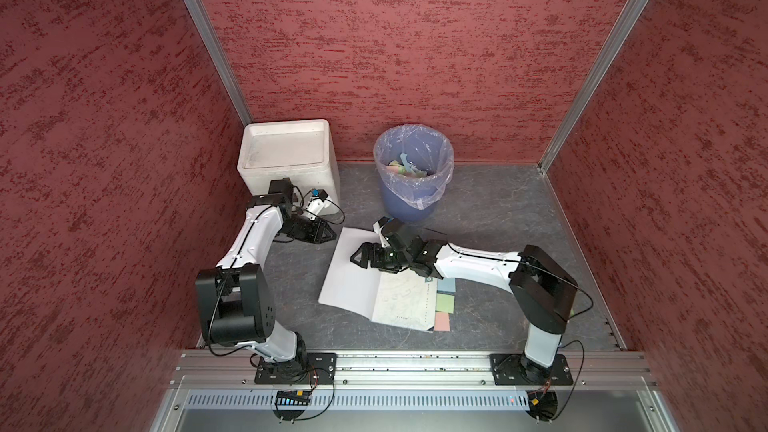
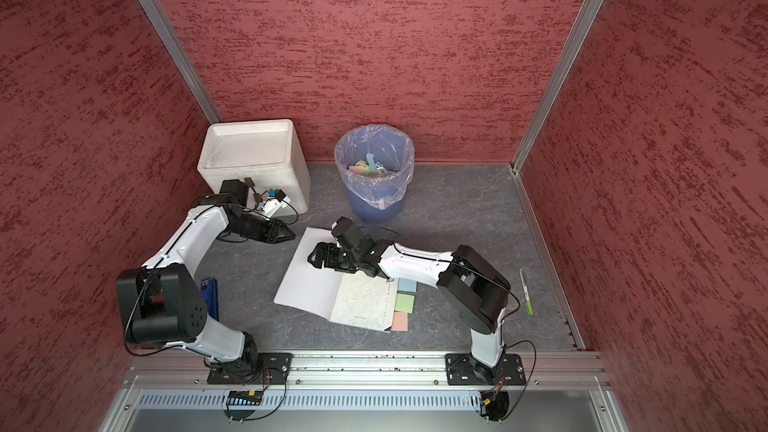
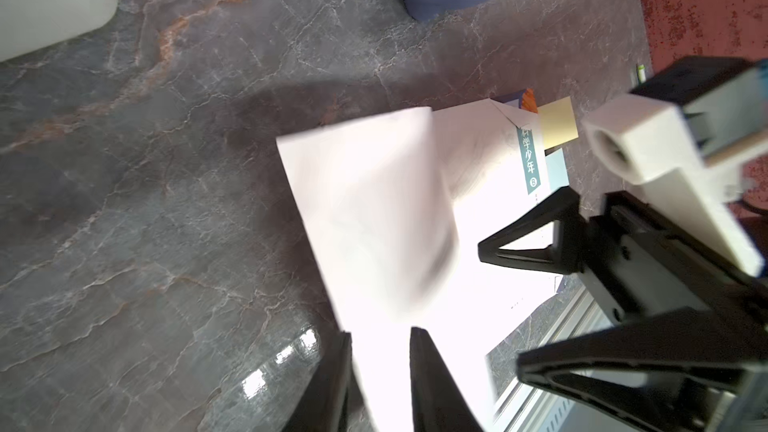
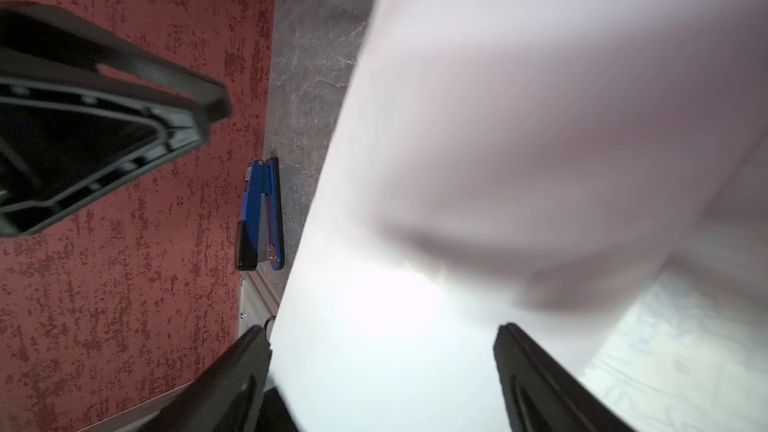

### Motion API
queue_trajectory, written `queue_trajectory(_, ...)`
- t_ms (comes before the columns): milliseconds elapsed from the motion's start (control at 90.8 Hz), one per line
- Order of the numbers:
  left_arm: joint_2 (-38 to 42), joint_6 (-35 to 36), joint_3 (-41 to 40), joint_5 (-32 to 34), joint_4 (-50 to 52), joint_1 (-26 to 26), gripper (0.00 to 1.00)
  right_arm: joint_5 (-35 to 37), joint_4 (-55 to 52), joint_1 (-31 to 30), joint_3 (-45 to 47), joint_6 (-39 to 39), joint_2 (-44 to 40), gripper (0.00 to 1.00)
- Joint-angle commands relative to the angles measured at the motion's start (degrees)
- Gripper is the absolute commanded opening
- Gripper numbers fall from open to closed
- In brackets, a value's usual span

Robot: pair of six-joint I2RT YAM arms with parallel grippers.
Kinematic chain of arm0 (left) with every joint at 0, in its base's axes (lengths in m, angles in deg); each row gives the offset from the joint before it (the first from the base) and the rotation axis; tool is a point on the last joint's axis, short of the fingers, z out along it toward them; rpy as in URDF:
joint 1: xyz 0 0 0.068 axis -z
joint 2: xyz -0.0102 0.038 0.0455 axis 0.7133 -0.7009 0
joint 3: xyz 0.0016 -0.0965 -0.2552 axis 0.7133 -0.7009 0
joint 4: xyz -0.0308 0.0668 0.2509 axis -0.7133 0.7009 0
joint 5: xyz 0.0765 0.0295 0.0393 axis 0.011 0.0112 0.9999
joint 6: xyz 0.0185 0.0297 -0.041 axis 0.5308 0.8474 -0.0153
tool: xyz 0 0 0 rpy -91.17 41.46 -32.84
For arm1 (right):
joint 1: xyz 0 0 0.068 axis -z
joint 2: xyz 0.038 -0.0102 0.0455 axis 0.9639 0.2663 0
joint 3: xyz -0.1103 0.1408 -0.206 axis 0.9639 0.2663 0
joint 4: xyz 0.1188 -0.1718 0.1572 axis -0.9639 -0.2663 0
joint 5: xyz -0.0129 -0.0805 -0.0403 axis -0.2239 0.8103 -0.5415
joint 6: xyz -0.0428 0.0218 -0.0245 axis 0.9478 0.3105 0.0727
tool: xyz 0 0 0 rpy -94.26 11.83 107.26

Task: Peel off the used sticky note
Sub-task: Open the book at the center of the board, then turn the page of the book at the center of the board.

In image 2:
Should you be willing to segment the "children's book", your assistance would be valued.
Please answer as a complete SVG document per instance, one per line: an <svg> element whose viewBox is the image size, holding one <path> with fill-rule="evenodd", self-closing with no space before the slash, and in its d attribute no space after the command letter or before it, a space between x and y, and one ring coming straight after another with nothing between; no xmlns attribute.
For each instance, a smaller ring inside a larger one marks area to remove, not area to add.
<svg viewBox="0 0 768 432"><path fill-rule="evenodd" d="M331 242L331 232L309 227L277 290L274 303L322 317L332 323L387 332L394 319L395 281L316 269L308 256L321 242Z"/></svg>

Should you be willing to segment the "blue sticky note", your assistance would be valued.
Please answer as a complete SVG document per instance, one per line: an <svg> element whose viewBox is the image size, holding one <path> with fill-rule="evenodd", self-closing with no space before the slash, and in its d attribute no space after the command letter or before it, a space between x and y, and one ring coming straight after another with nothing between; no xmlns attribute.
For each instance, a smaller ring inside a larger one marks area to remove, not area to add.
<svg viewBox="0 0 768 432"><path fill-rule="evenodd" d="M401 294L415 295L417 293L418 283L409 279L399 279L397 291Z"/></svg>

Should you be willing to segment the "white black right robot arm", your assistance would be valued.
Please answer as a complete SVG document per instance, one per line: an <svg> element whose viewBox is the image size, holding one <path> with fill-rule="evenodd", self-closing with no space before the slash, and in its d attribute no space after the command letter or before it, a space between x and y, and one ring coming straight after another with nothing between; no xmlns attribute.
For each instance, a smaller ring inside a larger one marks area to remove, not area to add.
<svg viewBox="0 0 768 432"><path fill-rule="evenodd" d="M331 238L313 246L307 262L320 270L363 272L370 278L406 279L436 288L471 330L470 364L476 372L492 372L502 362L502 324L513 296L511 285L472 247L460 245L452 252L411 249L374 239L341 217Z"/></svg>

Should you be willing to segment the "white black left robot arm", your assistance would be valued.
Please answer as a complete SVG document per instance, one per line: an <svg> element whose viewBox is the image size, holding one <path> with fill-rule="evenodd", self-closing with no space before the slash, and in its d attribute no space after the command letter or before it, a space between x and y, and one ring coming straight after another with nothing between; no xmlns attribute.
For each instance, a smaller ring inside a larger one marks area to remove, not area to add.
<svg viewBox="0 0 768 432"><path fill-rule="evenodd" d="M202 259L223 235L265 244L295 239L289 224L248 204L250 191L242 180L224 181L218 193L197 200L156 254L118 276L123 345L130 355L181 349L230 378L248 382L262 374L252 335L214 318L195 281Z"/></svg>

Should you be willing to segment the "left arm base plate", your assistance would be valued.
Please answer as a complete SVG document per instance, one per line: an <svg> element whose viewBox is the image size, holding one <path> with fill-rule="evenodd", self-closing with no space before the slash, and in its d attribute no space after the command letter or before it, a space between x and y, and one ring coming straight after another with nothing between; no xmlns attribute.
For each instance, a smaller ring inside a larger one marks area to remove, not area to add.
<svg viewBox="0 0 768 432"><path fill-rule="evenodd" d="M294 355L288 352L260 352L255 364L240 361L209 367L209 385L267 386L284 385L290 374Z"/></svg>

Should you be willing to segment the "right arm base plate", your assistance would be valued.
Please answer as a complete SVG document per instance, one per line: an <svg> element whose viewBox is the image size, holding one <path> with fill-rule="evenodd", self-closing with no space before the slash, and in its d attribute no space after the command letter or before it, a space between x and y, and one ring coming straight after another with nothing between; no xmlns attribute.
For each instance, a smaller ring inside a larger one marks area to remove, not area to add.
<svg viewBox="0 0 768 432"><path fill-rule="evenodd" d="M517 354L504 354L494 367L486 366L470 354L446 354L447 382L451 386L523 386L526 374Z"/></svg>

